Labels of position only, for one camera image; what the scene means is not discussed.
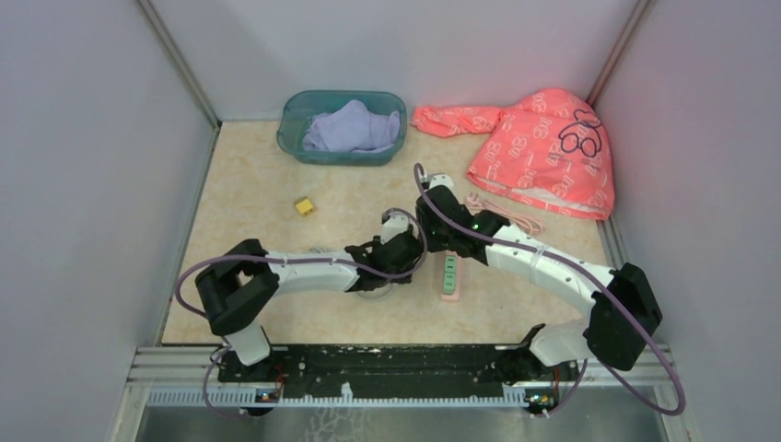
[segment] teal plastic basket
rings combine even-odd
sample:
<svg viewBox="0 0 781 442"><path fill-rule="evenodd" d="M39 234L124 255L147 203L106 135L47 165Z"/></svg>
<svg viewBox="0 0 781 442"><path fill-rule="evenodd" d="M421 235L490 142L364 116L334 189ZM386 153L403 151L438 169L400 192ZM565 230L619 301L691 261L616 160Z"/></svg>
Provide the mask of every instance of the teal plastic basket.
<svg viewBox="0 0 781 442"><path fill-rule="evenodd" d="M371 152L320 152L304 150L304 135L312 124L312 117L321 113L334 113L350 100L362 101L367 109L377 115L399 112L401 127L399 137L391 148L373 154ZM287 154L308 164L337 166L382 166L388 164L404 145L407 135L407 109L404 102L387 92L357 90L308 90L289 99L282 113L282 122L276 131L276 143Z"/></svg>

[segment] pink garment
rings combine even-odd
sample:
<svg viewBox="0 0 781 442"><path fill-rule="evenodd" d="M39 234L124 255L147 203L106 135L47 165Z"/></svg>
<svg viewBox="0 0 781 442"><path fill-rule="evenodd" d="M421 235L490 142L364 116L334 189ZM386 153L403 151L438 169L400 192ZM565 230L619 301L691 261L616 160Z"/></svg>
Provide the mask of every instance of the pink garment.
<svg viewBox="0 0 781 442"><path fill-rule="evenodd" d="M582 218L606 219L612 211L605 128L563 89L542 89L509 108L417 108L411 125L441 137L491 134L467 171L489 192Z"/></svg>

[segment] pink cable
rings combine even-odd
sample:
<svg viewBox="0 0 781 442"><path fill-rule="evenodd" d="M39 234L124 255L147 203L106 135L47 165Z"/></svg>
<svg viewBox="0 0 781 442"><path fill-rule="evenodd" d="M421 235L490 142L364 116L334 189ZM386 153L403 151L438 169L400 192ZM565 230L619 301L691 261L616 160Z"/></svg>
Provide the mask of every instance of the pink cable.
<svg viewBox="0 0 781 442"><path fill-rule="evenodd" d="M491 203L487 199L482 198L477 193L470 193L467 195L467 197L464 198L464 205L466 205L467 209L472 212L490 210L495 214L502 215L529 235L539 235L545 231L545 224L543 224L539 219L533 216L526 216L517 212L511 212L500 205Z"/></svg>

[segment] cable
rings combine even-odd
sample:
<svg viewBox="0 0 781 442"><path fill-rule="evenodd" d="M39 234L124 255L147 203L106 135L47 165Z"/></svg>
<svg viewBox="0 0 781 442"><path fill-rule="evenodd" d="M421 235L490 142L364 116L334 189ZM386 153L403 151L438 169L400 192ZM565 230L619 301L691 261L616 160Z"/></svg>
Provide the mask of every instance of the cable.
<svg viewBox="0 0 781 442"><path fill-rule="evenodd" d="M421 238L421 241L423 241L423 254L421 255L420 259L417 260L414 267L411 270L408 270L403 273L385 273L381 272L379 270L373 269L365 264L361 264L359 262L352 262L348 260L342 260L342 259L332 259L332 258L297 258L294 260L280 260L278 258L268 258L265 256L254 256L254 255L223 255L223 256L217 256L215 258L211 258L205 261L198 262L197 264L193 265L189 269L185 270L179 278L176 280L176 284L174 285L174 297L176 298L177 302L187 311L194 313L201 318L206 318L206 314L189 304L187 301L184 300L183 297L181 297L181 286L184 284L184 281L193 273L197 272L198 270L207 267L212 264L216 264L219 262L233 262L233 261L248 261L248 262L265 262L268 264L282 264L282 265L295 265L295 264L315 264L315 263L340 263L345 265L350 265L353 267L356 267L361 270L365 270L369 273L373 273L377 276L386 278L386 279L402 279L406 278L407 276L417 272L420 267L423 265L423 262L425 261L425 257L428 254L428 242L425 238L425 235L423 233L423 228L420 225L420 222L409 212L407 212L404 209L400 209L398 207L393 207L391 209L388 209L385 211L384 215L389 215L391 213L398 212L402 215L406 215L410 220L415 224L415 227L417 227L418 234Z"/></svg>
<svg viewBox="0 0 781 442"><path fill-rule="evenodd" d="M572 398L572 395L575 393L575 390L577 390L577 387L580 385L580 382L583 380L583 375L586 374L586 366L589 365L588 359L583 359L583 363L581 365L582 367L580 368L580 373L577 374L577 378L575 378L575 383L572 384L572 388L569 389L569 391L566 393L566 396L564 396L564 398L556 405L556 408L552 409L550 412L547 413L532 414L531 417L546 417L550 419L551 416L553 416L556 413L559 413L559 411L564 409L564 406Z"/></svg>
<svg viewBox="0 0 781 442"><path fill-rule="evenodd" d="M209 377L212 376L212 371L214 371L215 367L219 362L222 360L222 357L230 350L230 347L222 347L221 349L217 350L216 355L212 354L209 356L209 359L211 359L212 363L209 365L209 367L206 369L206 375L204 376L204 384L201 388L201 394L204 396L204 403L206 404L206 408L225 419L230 419L234 421L244 420L247 419L247 416L244 414L225 414L220 412L214 405L212 405L212 402L209 401L209 390L207 388L209 384Z"/></svg>
<svg viewBox="0 0 781 442"><path fill-rule="evenodd" d="M467 195L467 197L464 198L464 205L466 205L467 209L474 212L479 212L485 209L490 210L495 214L502 215L503 217L515 223L516 226L520 227L521 230L524 230L530 235L539 235L545 231L545 224L543 224L539 219L533 216L526 216L516 212L511 212L498 204L491 203L487 199L482 198L477 193L470 193Z"/></svg>
<svg viewBox="0 0 781 442"><path fill-rule="evenodd" d="M505 239L500 239L500 238L491 238L489 236L477 233L466 227L458 225L455 221L453 221L452 219L448 218L445 214L443 214L442 211L440 211L439 208L434 205L434 202L431 201L431 198L428 197L423 187L423 183L421 182L421 178L424 176L425 176L425 170L423 169L423 166L420 163L415 163L414 180L415 180L415 185L417 186L417 190L418 192L420 192L420 196L423 198L423 200L428 205L428 207L450 227L455 228L456 230L460 231L465 235L471 236L473 238L478 238L482 241L486 241L489 244L499 244L502 246L512 247L515 249L530 251L532 253L538 251L534 247L528 246L526 244L519 244L516 242L507 241ZM624 315L626 320L629 321L629 323L637 331L640 337L643 338L643 341L646 342L648 348L651 349L651 352L653 352L653 354L656 355L656 357L659 359L659 362L664 367L664 370L667 372L668 376L670 377L670 381L672 382L673 387L675 387L675 393L678 396L678 406L672 410L661 408L657 404L646 399L642 395L642 393L640 393L640 391L638 391L635 387L630 385L629 382L627 382L626 379L624 379L621 375L619 375L615 370L613 370L611 367L606 366L608 371L610 371L615 376L615 378L618 379L618 381L621 382L621 384L624 385L627 390L629 390L629 392L631 392L641 402L643 402L645 405L652 408L653 410L662 414L666 414L668 416L677 416L682 414L683 410L685 410L686 408L686 394L683 392L683 385L681 384L681 379L678 377L678 374L675 373L675 370L672 368L667 358L664 357L664 354L661 352L661 349L659 349L659 346L654 342L653 339L651 339L651 336L648 334L646 329L643 328L640 322L638 322L637 319L635 319L635 317L632 316L632 313L630 313L629 310L626 309L626 307L624 307L624 304L622 304L621 301L619 301L618 298L610 290L608 290L608 287L606 287L603 283L601 283L596 276L594 276L591 272L586 270L583 266L581 266L577 262L573 262L572 260L564 256L561 256L557 253L553 253L548 250L544 251L542 253L542 256L551 258L552 260L565 264L568 267L571 267L572 269L577 271L578 273L581 273L583 276L589 279L589 281L591 281L591 283L593 283L602 292L602 294L605 295L605 297L607 297L613 303L613 305L618 309L618 311L621 312L622 315Z"/></svg>

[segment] beige floor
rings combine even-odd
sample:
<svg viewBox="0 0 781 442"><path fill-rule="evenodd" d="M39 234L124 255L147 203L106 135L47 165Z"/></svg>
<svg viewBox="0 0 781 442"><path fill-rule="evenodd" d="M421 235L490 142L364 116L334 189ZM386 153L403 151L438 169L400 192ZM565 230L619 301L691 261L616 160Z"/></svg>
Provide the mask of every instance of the beige floor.
<svg viewBox="0 0 781 442"><path fill-rule="evenodd" d="M448 140L411 129L403 149L381 168L311 166L276 145L277 122L225 123L192 228L184 267L224 254L245 238L268 250L340 249L379 233L379 217L398 206L413 211L417 190L412 167L446 172L460 198L479 191L465 170L484 140L461 135ZM300 216L293 202L307 195L317 210ZM604 263L596 223L517 204L495 202L544 220L540 240L587 261ZM564 301L519 276L468 262L461 302L439 300L441 256L432 256L410 285L367 302L351 294L311 292L276 297L259 323L274 343L512 343L531 326L577 317ZM185 299L200 307L194 284ZM217 343L205 320L171 306L164 343Z"/></svg>

